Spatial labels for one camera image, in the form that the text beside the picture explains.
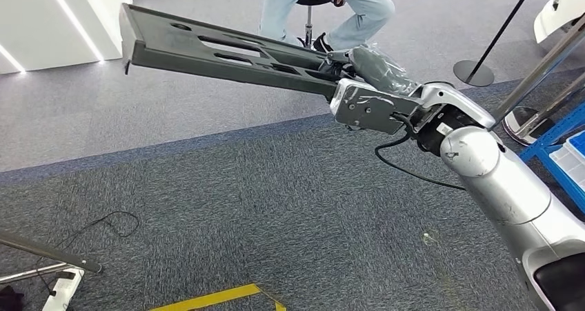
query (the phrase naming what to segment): white wall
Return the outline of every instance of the white wall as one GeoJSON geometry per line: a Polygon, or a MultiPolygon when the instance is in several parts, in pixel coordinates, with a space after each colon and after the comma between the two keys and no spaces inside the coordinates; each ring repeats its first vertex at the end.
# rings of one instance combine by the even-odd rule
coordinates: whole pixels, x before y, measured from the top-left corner
{"type": "MultiPolygon", "coordinates": [[[[112,11],[129,0],[64,1],[104,59],[120,58],[118,31],[112,28],[117,24],[117,14],[112,11]],[[99,6],[105,6],[107,12],[100,11],[99,6]]],[[[98,60],[57,0],[0,0],[0,45],[25,70],[98,60]]],[[[0,57],[0,74],[9,72],[15,69],[0,57]]]]}

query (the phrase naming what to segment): light blue jeans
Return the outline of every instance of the light blue jeans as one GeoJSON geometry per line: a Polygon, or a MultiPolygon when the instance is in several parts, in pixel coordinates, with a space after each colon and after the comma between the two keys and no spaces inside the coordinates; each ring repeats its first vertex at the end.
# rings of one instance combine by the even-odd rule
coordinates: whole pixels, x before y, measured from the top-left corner
{"type": "MultiPolygon", "coordinates": [[[[295,35],[286,30],[286,20],[298,0],[264,0],[260,35],[301,46],[295,35]]],[[[394,15],[391,0],[346,0],[355,14],[335,30],[327,33],[326,41],[334,50],[359,46],[386,24],[394,15]]]]}

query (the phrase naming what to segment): gray carpet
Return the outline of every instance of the gray carpet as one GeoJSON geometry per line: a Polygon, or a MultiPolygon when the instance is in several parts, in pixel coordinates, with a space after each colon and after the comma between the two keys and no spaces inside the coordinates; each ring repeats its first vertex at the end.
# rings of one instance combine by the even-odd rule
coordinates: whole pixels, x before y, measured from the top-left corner
{"type": "MultiPolygon", "coordinates": [[[[548,0],[526,0],[488,57],[496,81],[519,79],[561,39],[542,44],[533,21],[548,0]]],[[[517,0],[394,0],[396,16],[373,39],[419,81],[463,84],[453,64],[478,59],[517,0]]],[[[135,0],[140,6],[256,32],[262,0],[135,0]]],[[[319,6],[315,34],[350,15],[319,6]]],[[[292,30],[306,10],[296,7],[292,30]]],[[[559,70],[585,66],[585,46],[559,70]]],[[[323,114],[320,97],[184,74],[133,68],[119,61],[0,76],[0,172],[240,128],[323,114]],[[223,119],[215,119],[218,114],[223,119]]]]}
{"type": "MultiPolygon", "coordinates": [[[[554,74],[528,103],[581,72],[554,74]]],[[[516,83],[470,94],[492,109],[516,83]]],[[[288,310],[532,310],[477,206],[378,161],[373,148],[389,138],[322,115],[4,172],[0,228],[56,243],[113,210],[141,219],[126,239],[98,225],[68,248],[104,266],[73,310],[145,310],[252,282],[288,310]]],[[[456,182],[413,144],[386,156],[456,182]]],[[[133,221],[112,224],[127,232],[133,221]]],[[[35,260],[0,254],[0,274],[35,260]]],[[[27,310],[41,308],[40,280],[14,286],[27,310]]],[[[212,310],[271,305],[257,296],[212,310]]]]}

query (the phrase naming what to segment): plastic storage box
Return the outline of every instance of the plastic storage box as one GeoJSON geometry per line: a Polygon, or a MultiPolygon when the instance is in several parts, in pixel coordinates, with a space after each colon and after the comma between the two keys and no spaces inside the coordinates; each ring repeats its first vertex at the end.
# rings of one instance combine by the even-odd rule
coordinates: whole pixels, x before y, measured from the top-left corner
{"type": "Polygon", "coordinates": [[[585,191],[585,131],[568,138],[559,150],[550,154],[550,157],[585,191]]]}

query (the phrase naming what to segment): blue shelving rack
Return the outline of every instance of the blue shelving rack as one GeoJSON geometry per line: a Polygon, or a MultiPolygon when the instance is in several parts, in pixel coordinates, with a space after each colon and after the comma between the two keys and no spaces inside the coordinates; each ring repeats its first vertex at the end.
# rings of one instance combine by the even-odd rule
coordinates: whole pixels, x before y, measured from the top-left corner
{"type": "Polygon", "coordinates": [[[577,207],[585,213],[585,192],[549,157],[551,152],[562,147],[562,145],[555,145],[561,137],[582,125],[585,125],[585,102],[566,115],[519,156],[524,162],[537,157],[565,189],[577,207]]]}

